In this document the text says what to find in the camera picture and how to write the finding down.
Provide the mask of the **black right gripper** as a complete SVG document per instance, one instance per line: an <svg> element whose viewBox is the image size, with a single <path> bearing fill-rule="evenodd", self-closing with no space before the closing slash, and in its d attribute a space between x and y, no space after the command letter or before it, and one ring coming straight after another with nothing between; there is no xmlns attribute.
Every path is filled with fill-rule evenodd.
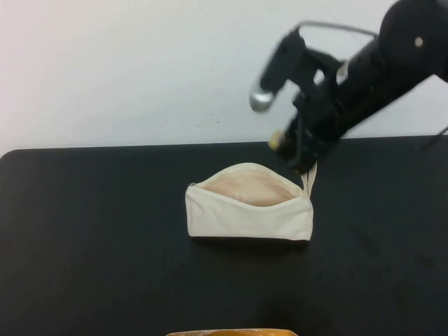
<svg viewBox="0 0 448 336"><path fill-rule="evenodd" d="M298 69L290 79L300 91L293 100L296 116L276 138L276 154L290 158L290 167L306 173L347 132L353 72L348 68Z"/></svg>

